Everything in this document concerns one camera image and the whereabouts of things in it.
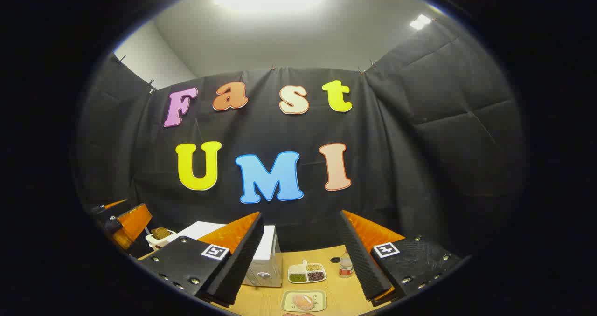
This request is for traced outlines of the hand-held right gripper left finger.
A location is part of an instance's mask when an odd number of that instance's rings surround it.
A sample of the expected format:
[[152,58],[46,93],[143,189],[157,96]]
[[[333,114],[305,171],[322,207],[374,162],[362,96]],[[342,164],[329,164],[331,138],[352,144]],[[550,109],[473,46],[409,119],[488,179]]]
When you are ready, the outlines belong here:
[[233,305],[264,233],[254,212],[200,238],[176,237],[140,260],[160,282],[192,297]]

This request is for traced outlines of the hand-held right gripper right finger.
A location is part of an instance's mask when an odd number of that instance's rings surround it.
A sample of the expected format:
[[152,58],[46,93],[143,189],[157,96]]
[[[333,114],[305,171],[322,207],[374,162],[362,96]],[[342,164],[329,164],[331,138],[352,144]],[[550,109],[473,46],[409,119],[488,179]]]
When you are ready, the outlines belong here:
[[375,307],[430,288],[462,261],[426,237],[404,237],[346,210],[339,212],[338,228],[365,299]]

